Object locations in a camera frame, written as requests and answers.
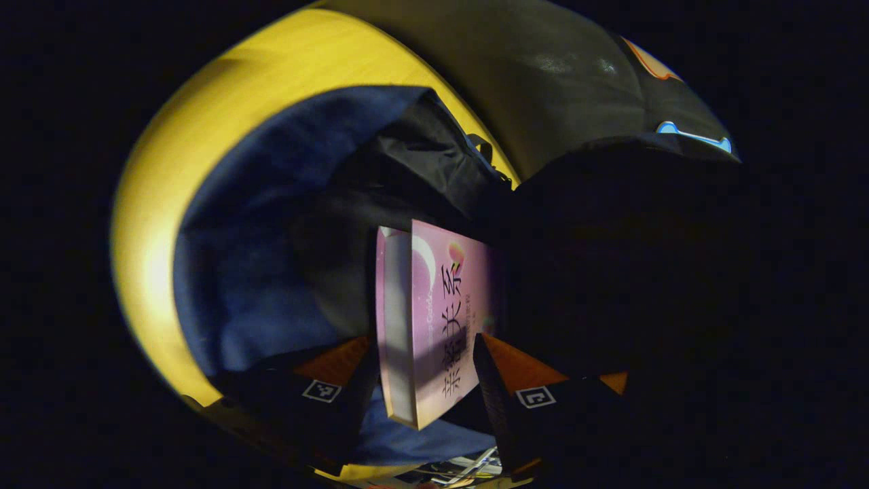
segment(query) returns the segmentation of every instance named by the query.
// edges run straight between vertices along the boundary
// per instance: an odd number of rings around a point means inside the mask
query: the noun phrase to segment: book
[[[478,332],[506,319],[506,270],[493,247],[414,220],[377,232],[375,321],[387,415],[421,430],[479,384]]]

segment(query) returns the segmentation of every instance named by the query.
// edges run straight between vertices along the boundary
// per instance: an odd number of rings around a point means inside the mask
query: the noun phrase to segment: dark background
[[[715,442],[732,457],[708,477],[847,486],[867,445],[857,433],[865,368],[849,348],[866,281],[854,233],[866,217],[866,7],[558,3],[679,73],[752,167],[764,223],[752,237],[763,257],[752,291],[763,300],[711,390],[726,433]],[[108,248],[114,186],[150,117],[210,59],[300,4],[76,2],[3,14],[4,113],[21,130],[6,132],[4,159],[4,438],[20,486],[302,486],[199,419],[150,370],[118,310]]]

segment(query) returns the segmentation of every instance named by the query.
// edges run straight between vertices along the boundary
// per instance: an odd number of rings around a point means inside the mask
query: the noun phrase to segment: blue fabric
[[[302,282],[282,223],[427,90],[312,97],[252,131],[208,175],[182,222],[174,273],[182,331],[206,375],[341,339]]]
[[[394,422],[386,416],[383,390],[377,386],[362,421],[362,442],[352,461],[370,466],[424,464],[482,452],[493,446],[493,436],[440,419],[418,432]]]

